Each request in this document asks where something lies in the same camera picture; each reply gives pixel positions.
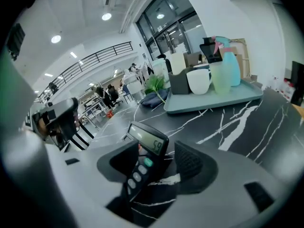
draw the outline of ceiling light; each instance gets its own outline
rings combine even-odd
[[[158,19],[162,19],[163,17],[165,17],[163,14],[157,15],[157,18],[158,18]]]
[[[58,43],[60,40],[61,40],[61,36],[56,35],[51,39],[51,42],[55,44]]]
[[[105,14],[102,16],[102,19],[103,19],[103,20],[109,20],[111,17],[112,17],[112,14],[110,14],[110,13],[105,13]]]
[[[71,54],[74,58],[77,58],[77,56],[75,55],[74,52],[71,51],[70,54]]]

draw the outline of digital scale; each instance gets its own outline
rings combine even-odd
[[[127,180],[129,200],[132,201],[162,167],[169,139],[155,128],[132,122],[123,140],[137,140],[143,148]]]

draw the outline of scale button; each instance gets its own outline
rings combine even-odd
[[[133,173],[133,177],[137,182],[140,182],[142,180],[142,177],[137,172]]]
[[[140,166],[138,167],[138,170],[140,171],[140,173],[141,173],[142,175],[144,175],[144,174],[147,173],[147,169],[144,168],[143,165],[140,165]]]
[[[133,188],[133,189],[136,187],[136,184],[135,184],[135,182],[134,182],[132,179],[129,179],[129,180],[128,180],[128,184],[129,184],[130,187]]]
[[[144,163],[146,164],[146,166],[148,166],[148,167],[153,166],[153,161],[151,161],[148,157],[146,157],[146,158],[144,159],[143,162],[144,162]]]

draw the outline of black marble countertop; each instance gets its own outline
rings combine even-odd
[[[131,121],[152,126],[165,133],[169,168],[162,179],[150,183],[132,203],[135,222],[148,226],[176,198],[180,181],[176,173],[174,142],[188,140],[244,155],[286,185],[292,185],[304,166],[303,118],[279,93],[261,84],[264,95],[259,100],[183,114],[167,114],[163,104],[150,109],[125,104],[92,140],[89,148],[121,141]]]

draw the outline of floor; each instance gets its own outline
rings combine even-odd
[[[115,114],[116,112],[119,112],[121,110],[124,110],[128,108],[128,104],[123,101],[122,104],[118,105],[116,107],[116,109],[113,111],[113,113]],[[96,118],[93,119],[93,123],[98,126],[100,129],[109,121],[109,118],[107,118],[104,114],[102,115],[98,115]],[[96,134],[99,132],[99,129],[96,128],[95,126],[93,126],[91,123],[87,123],[85,125],[86,129],[95,137]],[[86,132],[80,128],[80,130],[78,131],[78,134],[88,143],[90,144],[92,141],[92,138],[86,134]],[[81,141],[79,140],[76,136],[73,137],[73,139],[79,143],[83,148],[87,149],[87,146]],[[69,146],[69,150],[68,152],[71,151],[81,151],[75,144],[73,144],[72,142],[70,142],[70,146]]]

